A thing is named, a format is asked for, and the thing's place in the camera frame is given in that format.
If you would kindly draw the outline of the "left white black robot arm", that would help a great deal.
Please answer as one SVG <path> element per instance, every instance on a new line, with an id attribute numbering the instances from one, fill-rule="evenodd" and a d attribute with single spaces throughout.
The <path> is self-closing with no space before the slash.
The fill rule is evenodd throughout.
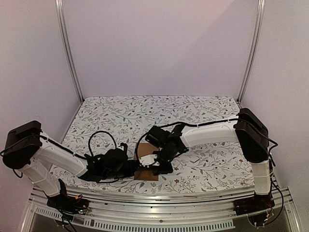
<path id="1" fill-rule="evenodd" d="M 127 145 L 110 149 L 95 156 L 78 155 L 51 139 L 34 120 L 9 131 L 5 148 L 1 151 L 3 163 L 12 170 L 26 175 L 62 210 L 72 205 L 70 196 L 60 191 L 61 182 L 52 176 L 41 161 L 46 161 L 88 182 L 113 183 L 120 178 L 132 177 L 138 163 L 127 155 Z"/>

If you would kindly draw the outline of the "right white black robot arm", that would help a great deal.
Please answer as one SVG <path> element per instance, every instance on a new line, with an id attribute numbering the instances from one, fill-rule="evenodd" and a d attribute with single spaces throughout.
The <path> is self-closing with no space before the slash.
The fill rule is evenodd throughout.
<path id="1" fill-rule="evenodd" d="M 268 203 L 271 192 L 271 151 L 278 144 L 269 138 L 268 129 L 248 108 L 227 119 L 188 124 L 175 122 L 172 131 L 166 126 L 152 126 L 146 133 L 145 140 L 157 150 L 138 158 L 141 166 L 162 166 L 170 163 L 177 156 L 190 148 L 212 143 L 238 143 L 253 170 L 254 193 L 250 207 L 261 210 Z"/>

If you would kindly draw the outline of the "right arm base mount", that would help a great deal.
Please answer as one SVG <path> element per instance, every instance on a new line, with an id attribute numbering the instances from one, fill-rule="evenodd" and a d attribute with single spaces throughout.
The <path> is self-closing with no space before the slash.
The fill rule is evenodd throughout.
<path id="1" fill-rule="evenodd" d="M 266 210 L 275 206 L 271 191 L 267 195 L 254 193 L 253 196 L 233 201 L 233 210 L 236 215 L 245 215 Z"/>

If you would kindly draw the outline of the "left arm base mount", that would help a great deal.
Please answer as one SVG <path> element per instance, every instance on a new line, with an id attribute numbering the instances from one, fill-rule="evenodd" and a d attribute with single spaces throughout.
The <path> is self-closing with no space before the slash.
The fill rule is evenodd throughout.
<path id="1" fill-rule="evenodd" d="M 64 182 L 61 179 L 58 179 L 58 182 L 60 184 L 59 193 L 53 197 L 47 195 L 47 205 L 69 214 L 85 214 L 90 201 L 84 199 L 82 194 L 77 197 L 69 196 Z"/>

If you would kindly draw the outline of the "brown cardboard box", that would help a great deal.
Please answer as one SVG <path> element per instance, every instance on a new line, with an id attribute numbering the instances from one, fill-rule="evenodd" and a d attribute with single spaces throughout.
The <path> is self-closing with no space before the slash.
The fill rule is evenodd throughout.
<path id="1" fill-rule="evenodd" d="M 155 160 L 156 154 L 154 151 L 159 149 L 150 143 L 140 143 L 138 147 L 138 158 L 134 157 L 134 160 L 141 161 L 142 164 L 152 164 Z M 134 180 L 145 181 L 158 181 L 158 176 L 154 175 L 153 170 L 150 167 L 140 167 L 135 171 Z"/>

